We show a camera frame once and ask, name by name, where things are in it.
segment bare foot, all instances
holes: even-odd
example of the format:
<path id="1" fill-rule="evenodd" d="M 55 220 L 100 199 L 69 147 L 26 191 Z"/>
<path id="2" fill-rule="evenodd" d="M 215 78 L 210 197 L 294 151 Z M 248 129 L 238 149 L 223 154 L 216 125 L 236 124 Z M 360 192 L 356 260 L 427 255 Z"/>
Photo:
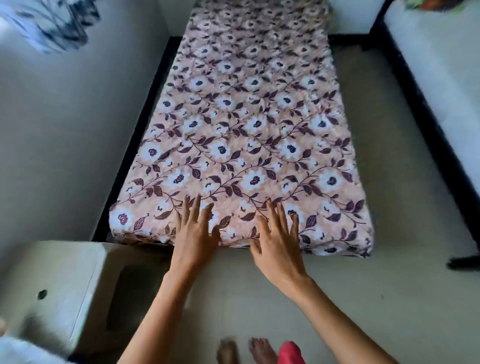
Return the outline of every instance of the bare foot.
<path id="1" fill-rule="evenodd" d="M 267 339 L 251 338 L 248 340 L 248 350 L 257 364 L 276 364 L 278 356 Z"/>
<path id="2" fill-rule="evenodd" d="M 223 339 L 216 352 L 218 364 L 239 364 L 237 344 L 232 339 Z"/>

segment mattress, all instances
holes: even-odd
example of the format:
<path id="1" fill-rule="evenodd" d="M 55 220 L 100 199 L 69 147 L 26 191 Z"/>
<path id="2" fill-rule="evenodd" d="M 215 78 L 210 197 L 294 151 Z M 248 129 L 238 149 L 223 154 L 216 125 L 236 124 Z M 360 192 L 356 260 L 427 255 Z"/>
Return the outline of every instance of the mattress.
<path id="1" fill-rule="evenodd" d="M 480 2 L 448 12 L 406 10 L 385 23 L 476 192 L 480 194 Z"/>
<path id="2" fill-rule="evenodd" d="M 303 252 L 370 255 L 327 20 L 321 0 L 197 4 L 110 209 L 116 239 L 174 243 L 176 211 L 200 193 L 223 246 L 258 238 L 270 198 L 299 216 Z"/>

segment forearm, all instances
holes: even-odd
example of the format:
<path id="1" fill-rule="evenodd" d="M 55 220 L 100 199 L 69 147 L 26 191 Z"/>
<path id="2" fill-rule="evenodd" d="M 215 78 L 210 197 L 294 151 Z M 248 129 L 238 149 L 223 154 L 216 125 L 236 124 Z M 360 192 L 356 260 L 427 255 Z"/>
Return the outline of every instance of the forearm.
<path id="1" fill-rule="evenodd" d="M 163 364 L 193 280 L 168 272 L 147 314 L 123 352 L 118 364 Z"/>
<path id="2" fill-rule="evenodd" d="M 340 364 L 397 363 L 349 319 L 310 277 L 300 279 L 287 296 L 310 320 Z"/>

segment white mattress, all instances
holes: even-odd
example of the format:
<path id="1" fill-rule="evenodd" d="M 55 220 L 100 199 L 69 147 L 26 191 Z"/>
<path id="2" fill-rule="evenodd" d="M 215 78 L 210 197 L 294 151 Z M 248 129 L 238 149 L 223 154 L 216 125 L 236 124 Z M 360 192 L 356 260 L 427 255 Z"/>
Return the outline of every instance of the white mattress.
<path id="1" fill-rule="evenodd" d="M 480 194 L 480 1 L 462 10 L 406 10 L 385 23 L 447 140 Z"/>

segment floor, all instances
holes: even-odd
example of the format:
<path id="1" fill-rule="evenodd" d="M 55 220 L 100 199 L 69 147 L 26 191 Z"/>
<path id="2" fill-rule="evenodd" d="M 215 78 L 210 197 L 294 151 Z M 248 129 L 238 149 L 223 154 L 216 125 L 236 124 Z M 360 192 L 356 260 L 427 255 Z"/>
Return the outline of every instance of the floor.
<path id="1" fill-rule="evenodd" d="M 449 271 L 474 253 L 461 216 L 382 54 L 336 48 L 335 62 L 376 227 L 370 259 L 305 256 L 309 274 L 401 363 L 477 363 L 480 273 Z M 336 363 L 300 311 L 245 250 L 222 249 L 196 282 L 172 363 L 214 363 L 234 337 L 252 363 L 251 336 L 295 341 L 307 363 Z"/>

